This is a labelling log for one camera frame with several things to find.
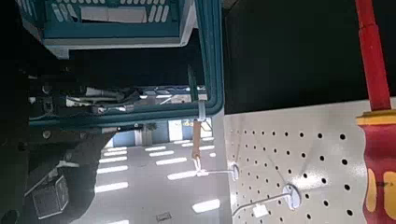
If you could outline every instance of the black wall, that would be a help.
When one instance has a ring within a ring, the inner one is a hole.
[[[204,83],[197,30],[183,48],[72,50],[78,81],[97,88],[188,85],[187,65]]]
[[[395,8],[375,1],[392,95]],[[354,0],[239,0],[225,30],[226,114],[368,98]]]

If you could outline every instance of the pegboard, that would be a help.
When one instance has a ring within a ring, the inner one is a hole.
[[[265,217],[247,208],[233,223],[366,223],[365,140],[355,118],[369,110],[361,101],[226,116],[227,161],[240,167],[239,179],[230,179],[232,210],[288,183],[302,197],[295,211],[280,200],[266,205]]]

